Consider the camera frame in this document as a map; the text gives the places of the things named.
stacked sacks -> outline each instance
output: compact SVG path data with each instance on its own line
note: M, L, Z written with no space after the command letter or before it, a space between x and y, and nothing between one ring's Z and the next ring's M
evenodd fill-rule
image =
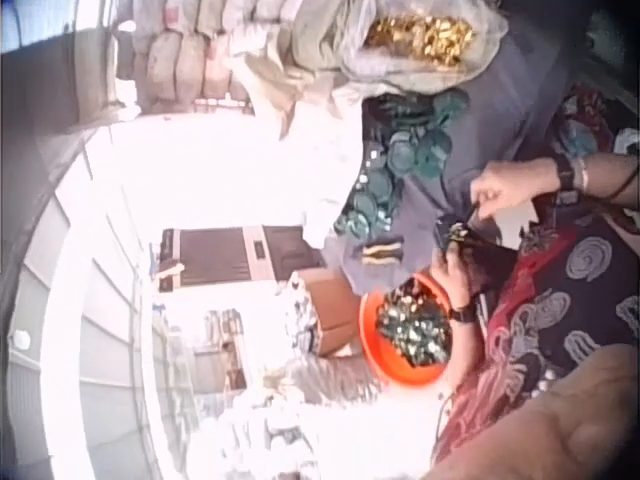
M229 56L264 48L283 14L291 21L301 3L130 1L136 24L132 77L143 112L190 111L202 97L249 101L244 85L231 73Z

watch strap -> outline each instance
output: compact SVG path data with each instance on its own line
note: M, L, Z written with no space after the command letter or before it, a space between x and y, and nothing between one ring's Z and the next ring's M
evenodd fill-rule
M575 190L576 171L567 157L562 154L555 154L551 157L556 164L558 179L560 180L560 191L568 192Z
M461 310L451 310L450 317L451 320L463 324L475 323L477 321L473 303L469 304Z

white wall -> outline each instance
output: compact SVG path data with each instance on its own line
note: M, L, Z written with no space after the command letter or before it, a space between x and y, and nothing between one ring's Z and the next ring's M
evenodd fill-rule
M304 159L261 139L231 112L138 120L112 128L131 202L162 228L300 225Z
M291 358L284 308L275 291L275 282L246 282L178 289L162 299L170 322L180 325L193 344L204 340L203 318L208 310L236 308L244 326L240 355L251 382L258 381L266 368L277 368Z

gray cloth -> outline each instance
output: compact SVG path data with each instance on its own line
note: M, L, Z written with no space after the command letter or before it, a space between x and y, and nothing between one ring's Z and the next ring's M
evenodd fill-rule
M315 72L340 67L336 52L349 12L362 0L302 2L293 22L291 53L296 64Z
M410 177L405 183L390 232L404 240L401 264L365 265L360 258L362 245L356 240L327 240L323 250L327 264L340 266L357 294L393 289L427 268L436 219L444 212L471 214L469 184L487 162L512 160L521 147L541 145L570 86L591 5L583 0L560 4L543 0L535 7L526 3L531 2L505 2L509 33L498 55L484 73L461 85L471 104L448 130L453 150L442 178L425 182Z

bracelet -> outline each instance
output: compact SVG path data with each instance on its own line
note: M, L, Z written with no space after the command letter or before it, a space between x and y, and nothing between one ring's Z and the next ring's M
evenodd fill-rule
M584 158L578 157L571 159L571 168L573 168L573 188L578 191L586 192L589 184L589 174L584 162Z

